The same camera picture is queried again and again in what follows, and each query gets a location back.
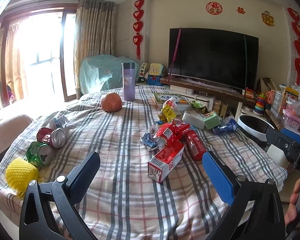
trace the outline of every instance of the human hand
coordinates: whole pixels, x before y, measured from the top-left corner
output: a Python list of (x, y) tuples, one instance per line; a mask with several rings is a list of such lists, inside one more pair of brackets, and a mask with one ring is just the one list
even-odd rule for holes
[(287, 210), (287, 213), (284, 216), (284, 223), (286, 225), (294, 221), (297, 217), (296, 204), (299, 198), (299, 192), (300, 192), (300, 179), (298, 179), (296, 184), (294, 185), (293, 193), (290, 197), (289, 208)]

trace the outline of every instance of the silver bolt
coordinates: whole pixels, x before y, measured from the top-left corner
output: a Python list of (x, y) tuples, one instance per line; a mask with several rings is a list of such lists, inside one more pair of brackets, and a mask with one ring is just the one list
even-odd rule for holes
[(66, 180), (66, 177), (65, 176), (59, 176), (57, 177), (57, 182), (64, 182)]
[(35, 185), (35, 183), (36, 183), (36, 181), (33, 179), (29, 182), (29, 186), (33, 186), (33, 185)]
[(243, 175), (238, 175), (238, 181), (246, 181), (246, 177)]
[(269, 183), (270, 185), (274, 185), (274, 184), (275, 184), (275, 182), (274, 182), (273, 179), (268, 179), (268, 183)]

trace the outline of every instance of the water bottle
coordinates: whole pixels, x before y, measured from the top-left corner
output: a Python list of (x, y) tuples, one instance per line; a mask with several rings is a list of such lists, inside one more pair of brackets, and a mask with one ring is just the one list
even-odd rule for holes
[(122, 63), (123, 77), (123, 100), (133, 101), (136, 99), (136, 85), (134, 62)]

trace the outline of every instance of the yellow knitted object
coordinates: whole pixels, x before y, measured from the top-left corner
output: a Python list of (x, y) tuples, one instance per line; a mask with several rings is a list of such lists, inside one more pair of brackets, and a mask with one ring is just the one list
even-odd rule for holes
[(29, 181), (38, 180), (38, 176), (37, 168), (21, 158), (14, 159), (6, 169), (6, 180), (9, 187), (16, 189), (21, 194), (26, 192)]

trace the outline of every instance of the television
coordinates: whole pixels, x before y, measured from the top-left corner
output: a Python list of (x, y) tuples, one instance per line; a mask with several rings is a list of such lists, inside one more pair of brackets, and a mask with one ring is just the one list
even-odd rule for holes
[[(178, 33), (179, 29), (170, 29), (169, 72)], [(247, 87), (253, 89), (257, 75), (259, 39), (242, 33), (205, 28), (182, 28), (171, 73), (245, 89), (245, 39), (248, 61)]]

